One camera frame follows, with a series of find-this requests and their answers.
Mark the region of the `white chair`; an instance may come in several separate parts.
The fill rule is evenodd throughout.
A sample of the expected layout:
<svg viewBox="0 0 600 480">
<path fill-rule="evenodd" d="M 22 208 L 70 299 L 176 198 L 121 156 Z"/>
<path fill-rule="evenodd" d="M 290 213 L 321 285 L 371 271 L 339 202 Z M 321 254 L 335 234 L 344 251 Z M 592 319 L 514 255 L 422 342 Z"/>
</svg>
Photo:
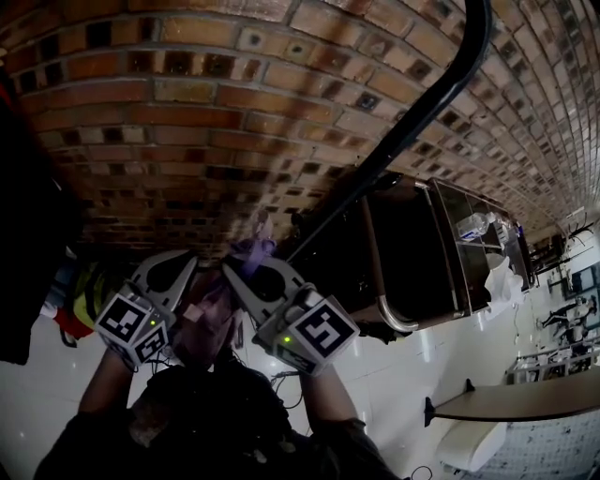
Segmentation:
<svg viewBox="0 0 600 480">
<path fill-rule="evenodd" d="M 479 471 L 503 446 L 508 424 L 455 421 L 440 440 L 436 458 L 468 473 Z"/>
</svg>

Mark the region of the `purple cloth garment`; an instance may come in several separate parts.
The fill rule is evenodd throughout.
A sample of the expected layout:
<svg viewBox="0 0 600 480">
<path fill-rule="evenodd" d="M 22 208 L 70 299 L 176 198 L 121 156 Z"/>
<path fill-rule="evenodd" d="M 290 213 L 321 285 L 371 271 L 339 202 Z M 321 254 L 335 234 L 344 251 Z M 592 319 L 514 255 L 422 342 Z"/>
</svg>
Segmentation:
<svg viewBox="0 0 600 480">
<path fill-rule="evenodd" d="M 238 270 L 241 279 L 251 279 L 275 247 L 273 222 L 269 213 L 262 210 L 254 219 L 251 236 L 231 248 L 231 253 L 242 260 Z M 232 289 L 221 271 L 212 269 L 202 273 L 177 313 L 178 331 L 172 340 L 172 350 L 179 361 L 199 370 L 214 365 L 220 351 L 233 341 L 239 324 L 236 320 L 238 309 Z"/>
</svg>

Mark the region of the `brown fabric wardrobe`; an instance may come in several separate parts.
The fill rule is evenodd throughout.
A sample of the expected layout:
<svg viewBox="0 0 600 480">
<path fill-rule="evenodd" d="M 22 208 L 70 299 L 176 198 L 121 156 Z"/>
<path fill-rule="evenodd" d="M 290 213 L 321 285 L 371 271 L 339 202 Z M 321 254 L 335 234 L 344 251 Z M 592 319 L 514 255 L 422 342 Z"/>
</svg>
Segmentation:
<svg viewBox="0 0 600 480">
<path fill-rule="evenodd" d="M 470 242 L 456 224 L 492 212 L 487 233 Z M 518 222 L 500 204 L 450 183 L 389 173 L 338 215 L 293 266 L 336 298 L 364 337 L 390 343 L 419 330 L 486 314 L 486 255 L 510 259 L 533 282 Z"/>
</svg>

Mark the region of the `person's dark jacket torso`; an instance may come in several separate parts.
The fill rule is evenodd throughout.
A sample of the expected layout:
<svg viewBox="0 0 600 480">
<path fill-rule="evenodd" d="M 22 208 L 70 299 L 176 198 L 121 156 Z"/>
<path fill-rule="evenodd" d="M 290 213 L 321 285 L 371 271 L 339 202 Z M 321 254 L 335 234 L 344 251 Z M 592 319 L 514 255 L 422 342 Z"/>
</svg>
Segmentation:
<svg viewBox="0 0 600 480">
<path fill-rule="evenodd" d="M 357 418 L 295 431 L 260 372 L 160 371 L 130 407 L 79 412 L 35 480 L 398 480 Z"/>
</svg>

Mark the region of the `white metal frame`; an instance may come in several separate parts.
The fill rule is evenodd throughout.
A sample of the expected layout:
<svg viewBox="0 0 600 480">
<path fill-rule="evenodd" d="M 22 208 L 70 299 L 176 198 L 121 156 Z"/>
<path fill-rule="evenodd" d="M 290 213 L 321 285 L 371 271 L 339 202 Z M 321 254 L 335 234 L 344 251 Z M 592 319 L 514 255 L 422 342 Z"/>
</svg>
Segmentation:
<svg viewBox="0 0 600 480">
<path fill-rule="evenodd" d="M 504 382 L 508 385 L 537 383 L 568 377 L 596 367 L 600 367 L 600 338 L 518 356 L 505 371 Z"/>
</svg>

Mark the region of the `white crumpled cloth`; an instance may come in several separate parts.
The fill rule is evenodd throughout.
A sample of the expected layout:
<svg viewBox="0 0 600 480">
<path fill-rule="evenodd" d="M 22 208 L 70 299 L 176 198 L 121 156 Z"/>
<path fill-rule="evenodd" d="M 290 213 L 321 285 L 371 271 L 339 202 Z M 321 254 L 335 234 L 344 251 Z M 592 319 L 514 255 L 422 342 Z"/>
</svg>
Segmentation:
<svg viewBox="0 0 600 480">
<path fill-rule="evenodd" d="M 485 281 L 485 288 L 490 295 L 486 314 L 489 318 L 494 318 L 507 308 L 523 303 L 524 281 L 521 275 L 512 270 L 509 258 L 498 253 L 488 253 L 486 258 L 489 273 Z"/>
</svg>

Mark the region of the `yellow and red clothes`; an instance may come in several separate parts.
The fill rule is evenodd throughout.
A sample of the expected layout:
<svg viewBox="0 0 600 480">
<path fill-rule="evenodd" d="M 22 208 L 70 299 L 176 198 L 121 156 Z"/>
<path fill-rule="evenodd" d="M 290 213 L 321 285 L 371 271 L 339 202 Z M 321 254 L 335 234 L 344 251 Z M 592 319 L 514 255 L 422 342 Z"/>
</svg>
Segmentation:
<svg viewBox="0 0 600 480">
<path fill-rule="evenodd" d="M 102 262 L 65 258 L 56 271 L 40 315 L 58 325 L 62 343 L 77 348 L 94 333 L 95 320 L 109 293 L 109 272 Z"/>
</svg>

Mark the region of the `black metal rail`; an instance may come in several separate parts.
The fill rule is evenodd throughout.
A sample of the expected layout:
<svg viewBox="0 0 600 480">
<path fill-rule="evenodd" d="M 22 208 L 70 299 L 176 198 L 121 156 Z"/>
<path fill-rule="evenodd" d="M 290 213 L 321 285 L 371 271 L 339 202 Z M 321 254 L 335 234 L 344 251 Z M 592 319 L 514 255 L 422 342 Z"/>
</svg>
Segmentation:
<svg viewBox="0 0 600 480">
<path fill-rule="evenodd" d="M 304 224 L 298 239 L 279 248 L 280 257 L 292 262 L 352 203 L 365 195 L 383 171 L 436 116 L 461 93 L 483 63 L 492 27 L 490 0 L 467 0 L 466 23 L 457 55 L 444 74 L 397 121 L 358 168 L 333 188 L 322 207 Z"/>
</svg>

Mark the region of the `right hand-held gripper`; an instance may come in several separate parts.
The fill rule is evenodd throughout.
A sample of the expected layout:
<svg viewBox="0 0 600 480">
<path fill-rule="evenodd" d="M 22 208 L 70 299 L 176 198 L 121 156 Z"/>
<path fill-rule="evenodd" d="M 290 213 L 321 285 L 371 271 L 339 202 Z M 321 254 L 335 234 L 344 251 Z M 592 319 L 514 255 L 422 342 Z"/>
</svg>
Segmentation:
<svg viewBox="0 0 600 480">
<path fill-rule="evenodd" d="M 358 336 L 357 325 L 337 301 L 303 285 L 287 262 L 266 258 L 250 277 L 244 276 L 243 266 L 243 261 L 224 261 L 223 276 L 260 325 L 253 341 L 282 363 L 317 376 Z"/>
</svg>

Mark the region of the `person's left forearm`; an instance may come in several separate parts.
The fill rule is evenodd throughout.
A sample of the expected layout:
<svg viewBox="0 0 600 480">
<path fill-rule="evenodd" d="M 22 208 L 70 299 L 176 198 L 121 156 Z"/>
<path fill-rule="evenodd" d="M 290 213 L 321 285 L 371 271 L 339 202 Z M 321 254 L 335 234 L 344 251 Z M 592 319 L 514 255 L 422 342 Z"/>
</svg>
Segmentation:
<svg viewBox="0 0 600 480">
<path fill-rule="evenodd" d="M 127 409 L 134 371 L 115 351 L 107 349 L 87 385 L 78 413 L 122 413 Z"/>
</svg>

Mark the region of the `person's right forearm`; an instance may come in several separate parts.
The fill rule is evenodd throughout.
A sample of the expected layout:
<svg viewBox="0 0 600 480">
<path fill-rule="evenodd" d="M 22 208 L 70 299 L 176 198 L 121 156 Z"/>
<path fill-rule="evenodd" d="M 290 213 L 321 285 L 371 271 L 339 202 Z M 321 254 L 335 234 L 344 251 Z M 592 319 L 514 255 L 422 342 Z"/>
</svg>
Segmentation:
<svg viewBox="0 0 600 480">
<path fill-rule="evenodd" d="M 300 385 L 312 431 L 317 434 L 327 423 L 357 419 L 357 411 L 333 365 L 317 376 L 301 374 Z"/>
</svg>

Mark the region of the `black hanging coat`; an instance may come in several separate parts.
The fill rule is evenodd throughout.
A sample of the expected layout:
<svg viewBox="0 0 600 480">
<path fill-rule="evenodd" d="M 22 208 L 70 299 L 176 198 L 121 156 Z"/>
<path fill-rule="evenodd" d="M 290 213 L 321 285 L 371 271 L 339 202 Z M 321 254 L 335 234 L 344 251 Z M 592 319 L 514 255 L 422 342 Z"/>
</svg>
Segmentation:
<svg viewBox="0 0 600 480">
<path fill-rule="evenodd" d="M 54 181 L 52 159 L 0 67 L 0 361 L 27 363 L 33 324 L 81 226 L 78 202 Z"/>
</svg>

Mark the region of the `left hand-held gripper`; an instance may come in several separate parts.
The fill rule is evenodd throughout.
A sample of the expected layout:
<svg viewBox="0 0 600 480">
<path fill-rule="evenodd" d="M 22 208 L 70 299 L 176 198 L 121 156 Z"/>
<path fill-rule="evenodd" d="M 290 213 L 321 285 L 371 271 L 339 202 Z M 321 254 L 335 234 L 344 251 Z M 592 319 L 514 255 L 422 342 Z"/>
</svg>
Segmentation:
<svg viewBox="0 0 600 480">
<path fill-rule="evenodd" d="M 169 250 L 146 258 L 103 305 L 95 331 L 128 367 L 139 367 L 169 343 L 174 311 L 196 269 L 189 250 Z M 156 292 L 155 304 L 148 292 Z"/>
</svg>

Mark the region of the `clear plastic bottle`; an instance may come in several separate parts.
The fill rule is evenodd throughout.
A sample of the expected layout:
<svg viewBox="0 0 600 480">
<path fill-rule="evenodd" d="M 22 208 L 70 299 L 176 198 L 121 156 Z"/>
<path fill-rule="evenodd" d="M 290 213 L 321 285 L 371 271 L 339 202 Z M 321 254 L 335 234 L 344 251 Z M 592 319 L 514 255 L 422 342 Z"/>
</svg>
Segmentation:
<svg viewBox="0 0 600 480">
<path fill-rule="evenodd" d="M 487 233 L 489 226 L 495 220 L 496 216 L 492 212 L 473 213 L 456 224 L 458 238 L 466 242 L 479 238 Z"/>
</svg>

